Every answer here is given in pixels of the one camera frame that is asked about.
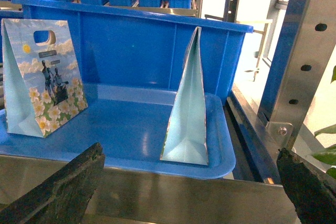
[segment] folded paper bag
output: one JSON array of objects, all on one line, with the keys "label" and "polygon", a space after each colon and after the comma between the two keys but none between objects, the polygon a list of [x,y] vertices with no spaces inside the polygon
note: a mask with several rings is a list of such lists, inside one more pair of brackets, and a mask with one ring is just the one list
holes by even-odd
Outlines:
[{"label": "folded paper bag", "polygon": [[46,137],[87,108],[67,21],[3,19],[7,131]]},{"label": "folded paper bag", "polygon": [[201,28],[196,27],[185,54],[184,70],[169,118],[160,160],[208,164],[203,88]]}]

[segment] gift bag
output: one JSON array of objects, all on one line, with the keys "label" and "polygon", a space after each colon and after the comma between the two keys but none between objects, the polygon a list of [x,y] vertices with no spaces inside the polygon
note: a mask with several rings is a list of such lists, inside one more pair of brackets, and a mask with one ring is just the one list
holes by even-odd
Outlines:
[{"label": "gift bag", "polygon": [[87,108],[67,21],[3,19],[2,36],[9,133],[46,137]]},{"label": "gift bag", "polygon": [[184,70],[169,118],[160,160],[208,164],[201,28],[196,27],[186,50]]}]

